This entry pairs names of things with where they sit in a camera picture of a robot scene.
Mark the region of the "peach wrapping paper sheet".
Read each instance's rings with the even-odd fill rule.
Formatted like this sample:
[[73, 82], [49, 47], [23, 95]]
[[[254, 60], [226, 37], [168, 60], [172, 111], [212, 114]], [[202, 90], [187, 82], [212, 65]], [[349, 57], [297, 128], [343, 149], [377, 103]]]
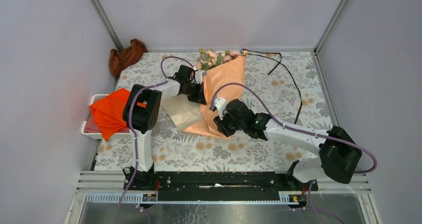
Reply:
[[210, 105], [213, 105], [218, 98], [223, 98], [227, 102], [241, 98], [242, 86], [230, 85], [221, 90], [219, 88], [228, 83], [244, 84], [245, 63], [246, 57], [240, 56], [207, 70], [203, 79], [206, 105], [190, 102], [186, 95], [178, 95], [162, 101], [161, 107], [180, 131], [228, 139], [217, 130], [213, 119], [218, 117], [218, 111], [213, 112]]

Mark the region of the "pink fake flower bunch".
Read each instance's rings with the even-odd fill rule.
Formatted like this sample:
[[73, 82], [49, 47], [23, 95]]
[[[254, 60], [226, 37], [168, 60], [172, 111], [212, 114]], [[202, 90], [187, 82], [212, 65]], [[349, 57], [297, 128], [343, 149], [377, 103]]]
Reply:
[[248, 52], [246, 50], [241, 50], [241, 51], [237, 51], [237, 50], [229, 51], [229, 50], [226, 50], [224, 52], [224, 56], [223, 56], [222, 62], [223, 63], [226, 63], [226, 62], [232, 61], [232, 60], [234, 60], [234, 59], [236, 59], [238, 57], [245, 57], [245, 56], [247, 56], [247, 54], [248, 54]]

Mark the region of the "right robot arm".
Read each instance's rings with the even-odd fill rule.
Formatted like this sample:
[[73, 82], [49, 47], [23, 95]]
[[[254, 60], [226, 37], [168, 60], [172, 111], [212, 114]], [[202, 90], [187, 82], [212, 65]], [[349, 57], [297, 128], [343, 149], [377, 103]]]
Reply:
[[339, 126], [315, 130], [283, 123], [268, 113], [254, 113], [239, 99], [228, 102], [216, 98], [210, 110], [218, 112], [213, 121], [226, 137], [242, 131], [254, 139], [290, 144], [314, 154], [313, 159], [296, 160], [291, 164], [285, 182], [292, 190], [319, 178], [348, 184], [362, 156], [361, 150], [353, 146], [353, 140]]

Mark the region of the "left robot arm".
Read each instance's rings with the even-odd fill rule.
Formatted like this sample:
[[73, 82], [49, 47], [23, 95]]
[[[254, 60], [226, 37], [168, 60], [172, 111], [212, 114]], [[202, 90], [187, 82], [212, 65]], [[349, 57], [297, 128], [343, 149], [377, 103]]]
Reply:
[[124, 106], [122, 119], [125, 121], [135, 143], [132, 167], [139, 171], [135, 183], [144, 190], [154, 185], [153, 174], [148, 171], [153, 166], [151, 157], [151, 132], [157, 123], [161, 102], [178, 95], [187, 96], [188, 101], [205, 105], [203, 77], [206, 71], [181, 65], [178, 72], [166, 80], [143, 86], [134, 85]]

